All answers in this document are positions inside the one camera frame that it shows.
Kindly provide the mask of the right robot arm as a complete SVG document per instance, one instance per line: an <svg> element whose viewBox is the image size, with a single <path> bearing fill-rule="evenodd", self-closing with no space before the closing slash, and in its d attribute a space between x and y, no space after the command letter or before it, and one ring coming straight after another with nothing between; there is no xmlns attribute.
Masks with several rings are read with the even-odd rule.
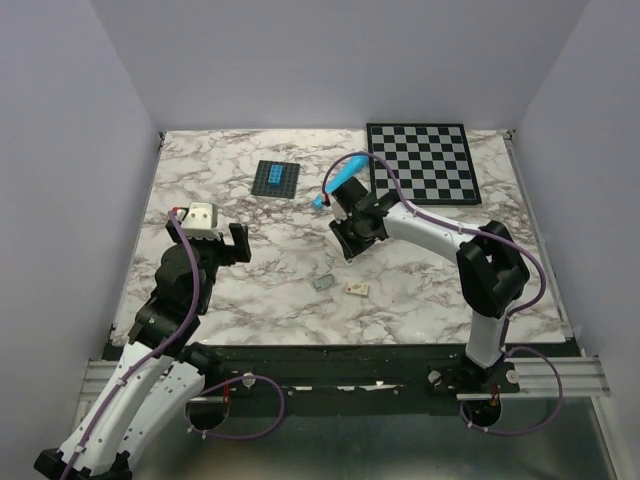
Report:
<svg viewBox="0 0 640 480"><path fill-rule="evenodd" d="M329 193L328 199L334 213L329 227L347 261L378 241L393 239L456 265L463 297L472 310L465 348L469 361L461 365L460 379L474 392L493 384L494 365L503 356L507 310L530 279L506 227L496 221L484 226L454 223L402 200L396 191L377 198L355 178Z"/></svg>

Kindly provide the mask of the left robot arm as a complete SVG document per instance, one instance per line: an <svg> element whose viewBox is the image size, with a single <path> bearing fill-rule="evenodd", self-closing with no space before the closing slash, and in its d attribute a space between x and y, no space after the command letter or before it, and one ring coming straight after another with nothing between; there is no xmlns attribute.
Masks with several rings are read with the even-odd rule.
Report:
<svg viewBox="0 0 640 480"><path fill-rule="evenodd" d="M251 259L247 226L229 228L232 244L207 222L167 222L174 244L161 257L128 344L73 433L38 455L37 472L47 479L130 479L150 441L187 400L220 387L220 368L189 340L207 312L219 269Z"/></svg>

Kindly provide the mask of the white staple box sleeve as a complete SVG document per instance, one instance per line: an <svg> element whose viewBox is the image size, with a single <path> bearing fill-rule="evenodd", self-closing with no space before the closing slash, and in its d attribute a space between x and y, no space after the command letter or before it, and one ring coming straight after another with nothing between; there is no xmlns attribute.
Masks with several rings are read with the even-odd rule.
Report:
<svg viewBox="0 0 640 480"><path fill-rule="evenodd" d="M349 295L367 297L369 293L369 285L364 282L351 282L347 284L345 291Z"/></svg>

